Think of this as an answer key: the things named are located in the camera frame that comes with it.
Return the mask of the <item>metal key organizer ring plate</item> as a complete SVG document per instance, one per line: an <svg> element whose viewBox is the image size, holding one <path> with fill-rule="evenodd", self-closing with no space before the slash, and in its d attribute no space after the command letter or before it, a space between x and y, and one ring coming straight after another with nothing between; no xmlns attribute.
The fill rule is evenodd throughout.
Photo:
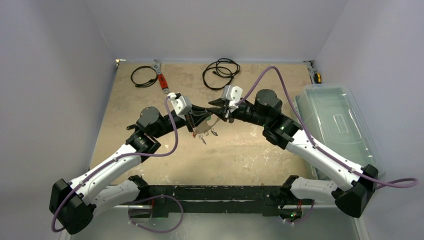
<svg viewBox="0 0 424 240"><path fill-rule="evenodd" d="M215 119L211 117L211 120L201 123L199 127L196 127L194 129L194 132L197 132L197 135L195 138L198 138L204 145L206 145L207 142L204 139L204 136L212 135L212 136L218 137L219 135L214 130L214 127L219 121L220 119L218 117L216 117Z"/></svg>

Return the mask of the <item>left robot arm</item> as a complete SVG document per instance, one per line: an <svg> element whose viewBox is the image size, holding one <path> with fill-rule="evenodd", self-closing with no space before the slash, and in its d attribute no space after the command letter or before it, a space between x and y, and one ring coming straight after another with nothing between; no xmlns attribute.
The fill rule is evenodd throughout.
<svg viewBox="0 0 424 240"><path fill-rule="evenodd" d="M179 146L178 129L186 127L193 133L211 112L199 106L164 104L166 115L153 106L144 108L135 124L128 126L133 133L102 163L70 181L59 179L51 190L49 210L53 214L51 230L79 233L103 209L125 202L146 203L149 191L141 180L131 178L120 185L109 185L128 170L149 158L172 155Z"/></svg>

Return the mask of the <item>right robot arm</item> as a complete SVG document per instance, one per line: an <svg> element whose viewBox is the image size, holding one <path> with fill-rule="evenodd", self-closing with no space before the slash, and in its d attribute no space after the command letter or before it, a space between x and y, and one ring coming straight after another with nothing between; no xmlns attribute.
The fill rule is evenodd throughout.
<svg viewBox="0 0 424 240"><path fill-rule="evenodd" d="M208 111L225 122L243 121L263 127L262 134L278 146L306 160L322 171L329 180L306 179L291 175L280 188L281 205L299 200L334 203L350 217L359 218L374 195L378 170L371 164L361 166L334 152L314 137L308 137L305 128L282 113L283 102L271 89L260 90L253 103L241 99L239 87L230 94L209 101Z"/></svg>

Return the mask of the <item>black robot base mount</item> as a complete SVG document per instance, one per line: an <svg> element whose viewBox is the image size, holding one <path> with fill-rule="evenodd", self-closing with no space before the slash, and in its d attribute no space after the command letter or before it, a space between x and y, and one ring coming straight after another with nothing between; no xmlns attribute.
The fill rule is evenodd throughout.
<svg viewBox="0 0 424 240"><path fill-rule="evenodd" d="M293 222L305 213L303 204L291 195L287 186L278 185L149 185L141 176L129 180L139 189L136 201L148 205L154 218L167 218L171 213L195 214L261 214Z"/></svg>

